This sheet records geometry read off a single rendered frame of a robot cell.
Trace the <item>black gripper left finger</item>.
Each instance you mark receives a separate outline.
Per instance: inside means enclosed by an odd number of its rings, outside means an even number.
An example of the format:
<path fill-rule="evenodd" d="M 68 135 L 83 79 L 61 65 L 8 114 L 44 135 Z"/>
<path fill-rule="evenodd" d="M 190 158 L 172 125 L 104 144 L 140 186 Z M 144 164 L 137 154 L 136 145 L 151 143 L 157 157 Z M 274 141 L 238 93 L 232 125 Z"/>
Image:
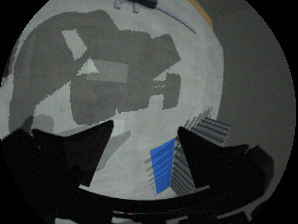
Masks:
<path fill-rule="evenodd" d="M 31 131 L 43 151 L 45 149 L 53 156 L 60 157 L 69 171 L 72 171 L 78 181 L 81 181 L 80 185 L 89 188 L 98 161 L 101 160 L 102 153 L 112 135 L 113 120 L 65 137 L 53 135 L 53 133 L 51 135 L 36 128 L 32 128 Z"/>

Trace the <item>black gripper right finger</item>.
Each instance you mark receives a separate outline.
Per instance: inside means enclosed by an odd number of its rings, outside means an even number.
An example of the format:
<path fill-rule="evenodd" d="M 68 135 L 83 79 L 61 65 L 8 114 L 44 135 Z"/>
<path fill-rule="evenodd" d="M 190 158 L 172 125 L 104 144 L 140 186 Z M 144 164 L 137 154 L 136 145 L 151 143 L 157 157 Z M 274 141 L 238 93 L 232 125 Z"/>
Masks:
<path fill-rule="evenodd" d="M 180 137 L 182 151 L 184 151 L 186 163 L 192 172 L 196 189 L 209 185 L 208 181 L 225 168 L 231 157 L 237 157 L 249 149 L 249 144 L 222 148 L 184 127 L 178 127 L 177 135 Z"/>

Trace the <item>blue striped tape strip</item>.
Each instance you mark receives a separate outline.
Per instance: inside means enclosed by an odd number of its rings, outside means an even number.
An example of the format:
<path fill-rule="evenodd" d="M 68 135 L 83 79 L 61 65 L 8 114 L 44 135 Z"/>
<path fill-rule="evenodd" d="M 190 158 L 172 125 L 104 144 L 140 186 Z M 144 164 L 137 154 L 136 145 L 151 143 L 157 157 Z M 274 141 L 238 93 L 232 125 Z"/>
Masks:
<path fill-rule="evenodd" d="M 150 151 L 150 160 L 152 160 L 154 179 L 156 179 L 157 194 L 164 192 L 164 189 L 170 185 L 170 175 L 172 175 L 174 151 L 174 137 L 168 143 Z"/>

